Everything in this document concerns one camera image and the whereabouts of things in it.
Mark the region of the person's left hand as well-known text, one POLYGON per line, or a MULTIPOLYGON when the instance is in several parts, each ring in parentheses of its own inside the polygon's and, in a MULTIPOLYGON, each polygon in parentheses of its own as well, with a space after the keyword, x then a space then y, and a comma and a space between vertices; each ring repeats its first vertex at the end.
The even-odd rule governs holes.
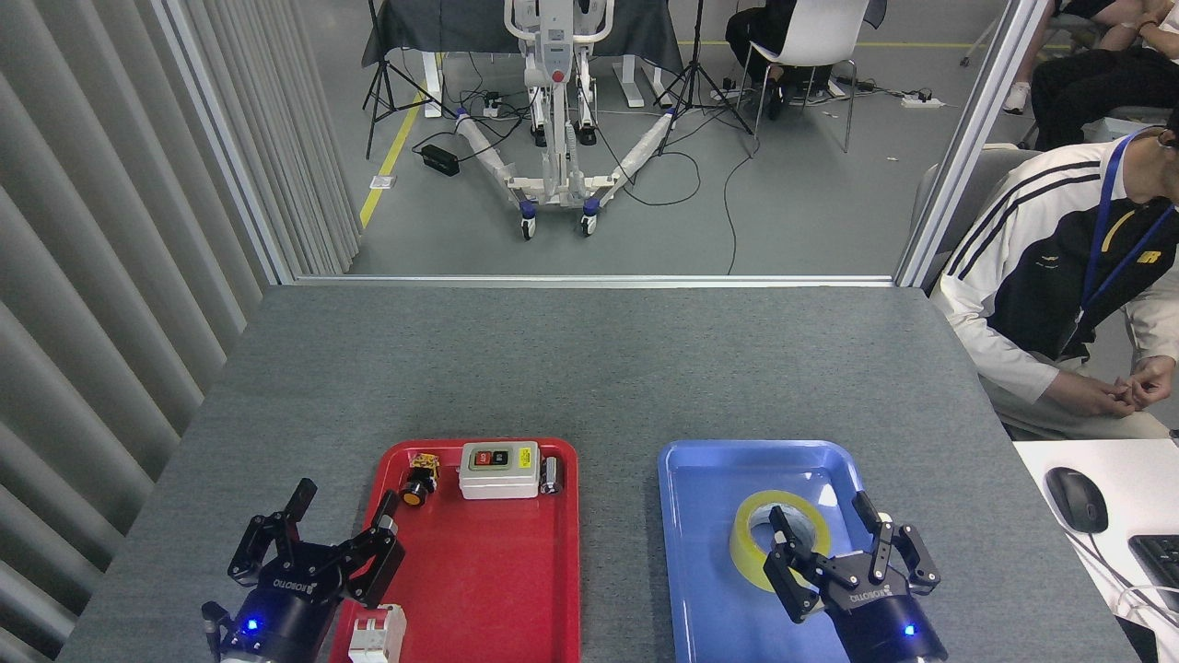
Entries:
POLYGON ((1167 355, 1141 357, 1129 378, 1117 378, 1117 399, 1129 403, 1137 412, 1147 411, 1152 403, 1170 398, 1174 372, 1175 357, 1167 355))

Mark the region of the person's right hand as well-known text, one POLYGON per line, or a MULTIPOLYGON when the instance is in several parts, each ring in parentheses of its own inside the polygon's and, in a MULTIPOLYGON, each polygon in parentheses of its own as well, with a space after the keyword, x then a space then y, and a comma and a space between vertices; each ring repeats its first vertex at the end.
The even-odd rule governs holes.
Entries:
POLYGON ((1108 383, 1076 372, 1060 370, 1045 388, 1043 396, 1078 416, 1125 418, 1138 411, 1131 385, 1122 378, 1108 383))

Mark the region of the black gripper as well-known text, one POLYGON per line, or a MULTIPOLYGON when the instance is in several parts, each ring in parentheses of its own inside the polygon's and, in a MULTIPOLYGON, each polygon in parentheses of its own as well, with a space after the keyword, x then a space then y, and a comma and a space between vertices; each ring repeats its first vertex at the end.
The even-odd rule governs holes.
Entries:
POLYGON ((852 507, 871 534, 869 558, 829 558, 801 544, 782 506, 769 523, 773 545, 764 575, 792 622, 805 622, 822 608, 829 613, 850 662, 946 662, 946 646, 918 596, 930 595, 942 578, 913 525, 898 525, 857 491, 852 507), (889 566, 900 551, 908 575, 889 566))
POLYGON ((298 523, 320 487, 299 479, 286 507, 253 516, 228 564, 251 587, 220 641, 223 662, 312 662, 343 599, 375 610, 404 562, 395 490, 380 497, 367 529, 340 546, 299 541, 298 523))

